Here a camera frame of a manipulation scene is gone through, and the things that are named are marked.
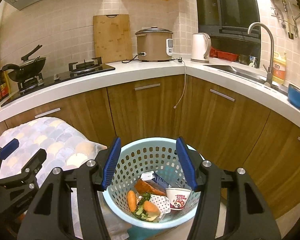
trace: basket rim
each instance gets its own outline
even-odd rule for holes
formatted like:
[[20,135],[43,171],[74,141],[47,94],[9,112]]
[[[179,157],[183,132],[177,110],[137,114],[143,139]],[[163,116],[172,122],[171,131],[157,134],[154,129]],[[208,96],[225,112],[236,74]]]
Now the basket rim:
[[[140,140],[128,143],[127,145],[123,146],[121,148],[121,152],[125,151],[126,149],[128,149],[136,144],[143,143],[143,142],[149,142],[149,141],[165,141],[165,142],[176,143],[177,140],[170,139],[170,138],[162,138],[162,137],[152,137],[152,138],[140,139]],[[189,145],[188,145],[188,147],[190,150],[195,150],[194,148],[192,148]],[[176,226],[181,225],[182,223],[187,222],[188,220],[190,220],[191,218],[193,218],[195,216],[195,213],[197,211],[197,206],[198,206],[198,205],[196,205],[187,214],[183,215],[182,217],[176,218],[172,221],[152,223],[152,222],[145,222],[145,221],[139,220],[137,218],[133,218],[133,217],[129,216],[128,214],[126,214],[125,212],[123,212],[112,200],[108,188],[102,194],[103,194],[103,197],[104,197],[106,203],[108,204],[109,208],[111,209],[111,211],[114,212],[122,220],[124,220],[127,223],[130,223],[134,226],[140,227],[140,228],[153,229],[153,230],[172,228],[172,227],[176,227]]]

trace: patterned cloth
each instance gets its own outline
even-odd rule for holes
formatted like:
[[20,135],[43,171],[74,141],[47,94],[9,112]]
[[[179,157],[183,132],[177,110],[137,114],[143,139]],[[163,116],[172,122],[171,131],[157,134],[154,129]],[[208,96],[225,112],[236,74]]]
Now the patterned cloth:
[[[47,159],[36,175],[39,187],[55,167],[64,171],[78,168],[87,160],[94,159],[100,150],[106,146],[89,141],[75,128],[54,117],[42,117],[18,127],[5,131],[0,136],[0,147],[5,146],[13,138],[18,139],[19,148],[6,160],[2,161],[0,179],[21,173],[21,168],[40,149],[47,152]],[[71,194],[72,217],[75,236],[82,238],[79,221],[77,191]],[[112,214],[98,194],[104,219],[113,240],[123,240],[129,235],[127,229],[131,225]]]

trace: wok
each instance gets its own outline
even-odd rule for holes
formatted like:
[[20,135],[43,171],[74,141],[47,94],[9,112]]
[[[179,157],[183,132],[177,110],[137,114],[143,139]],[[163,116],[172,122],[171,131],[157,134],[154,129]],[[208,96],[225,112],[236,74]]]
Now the wok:
[[2,71],[12,69],[13,71],[8,73],[8,76],[14,82],[24,82],[29,78],[33,78],[38,75],[46,62],[45,57],[38,56],[37,58],[29,59],[29,56],[34,54],[42,45],[38,45],[35,49],[23,56],[21,60],[23,63],[18,66],[16,64],[7,64],[2,67]]

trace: white cable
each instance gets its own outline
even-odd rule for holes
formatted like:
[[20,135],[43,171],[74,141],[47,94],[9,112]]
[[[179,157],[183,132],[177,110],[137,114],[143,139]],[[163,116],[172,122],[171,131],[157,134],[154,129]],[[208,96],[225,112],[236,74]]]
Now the white cable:
[[186,89],[186,63],[184,61],[182,61],[182,62],[183,62],[183,65],[185,65],[185,82],[184,82],[184,85],[183,85],[183,92],[182,92],[181,98],[179,99],[178,103],[173,107],[174,109],[177,108],[177,105],[179,104],[179,102],[183,98],[183,94],[185,93],[185,89]]

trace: stainless steel sink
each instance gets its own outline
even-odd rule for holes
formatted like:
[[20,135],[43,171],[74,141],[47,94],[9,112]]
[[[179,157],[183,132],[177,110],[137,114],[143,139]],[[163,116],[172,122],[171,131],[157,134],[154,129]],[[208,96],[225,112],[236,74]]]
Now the stainless steel sink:
[[[261,75],[255,74],[253,72],[236,68],[236,67],[231,67],[231,66],[224,66],[224,65],[206,65],[208,67],[216,68],[218,70],[222,70],[224,72],[237,75],[239,77],[248,79],[250,81],[257,82],[259,84],[264,84],[266,82],[266,77],[263,77]],[[279,93],[288,96],[288,88],[282,85],[279,85],[276,82],[272,82],[271,88],[278,91]]]

